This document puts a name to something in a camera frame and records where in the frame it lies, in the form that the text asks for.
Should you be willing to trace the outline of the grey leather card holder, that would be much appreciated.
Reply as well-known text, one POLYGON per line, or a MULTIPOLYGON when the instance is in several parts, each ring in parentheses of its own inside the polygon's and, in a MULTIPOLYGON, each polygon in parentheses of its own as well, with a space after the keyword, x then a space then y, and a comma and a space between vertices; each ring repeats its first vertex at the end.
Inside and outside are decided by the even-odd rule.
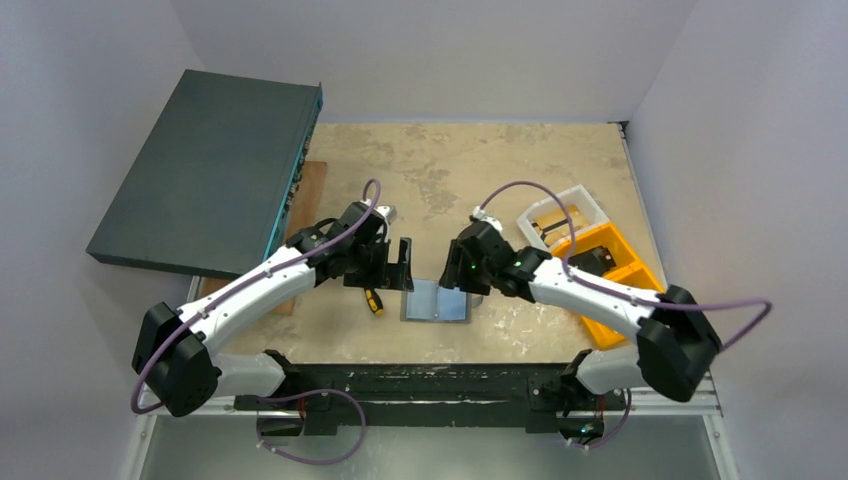
POLYGON ((483 303, 480 295, 458 288, 446 289, 436 281, 413 279, 413 290, 401 296, 400 320, 405 322, 466 324, 483 303))

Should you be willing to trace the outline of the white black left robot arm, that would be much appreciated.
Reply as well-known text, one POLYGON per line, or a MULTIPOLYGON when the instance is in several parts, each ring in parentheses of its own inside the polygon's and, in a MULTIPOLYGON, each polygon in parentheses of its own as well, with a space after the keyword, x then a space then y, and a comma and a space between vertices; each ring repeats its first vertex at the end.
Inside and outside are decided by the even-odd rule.
POLYGON ((281 356, 227 355, 224 346, 280 304, 331 279, 360 290, 412 290, 411 238, 400 238, 396 262, 388 259, 393 216, 391 206, 354 201, 340 218, 297 231, 213 293, 177 309, 164 302, 151 307, 132 356, 139 376, 132 410, 165 408, 183 417, 214 397, 271 396, 286 378, 281 356))

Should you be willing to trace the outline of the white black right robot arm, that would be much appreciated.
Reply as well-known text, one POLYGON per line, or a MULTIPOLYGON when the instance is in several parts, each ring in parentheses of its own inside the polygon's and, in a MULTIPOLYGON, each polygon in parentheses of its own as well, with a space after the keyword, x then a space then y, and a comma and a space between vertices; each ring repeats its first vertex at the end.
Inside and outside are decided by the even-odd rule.
POLYGON ((492 290, 572 311, 631 341, 618 352, 592 351, 575 378, 593 394, 650 387, 688 402, 722 348, 702 306, 685 289, 665 292, 616 283, 534 247, 513 249, 492 221, 474 220, 451 240, 439 284, 475 295, 492 290))

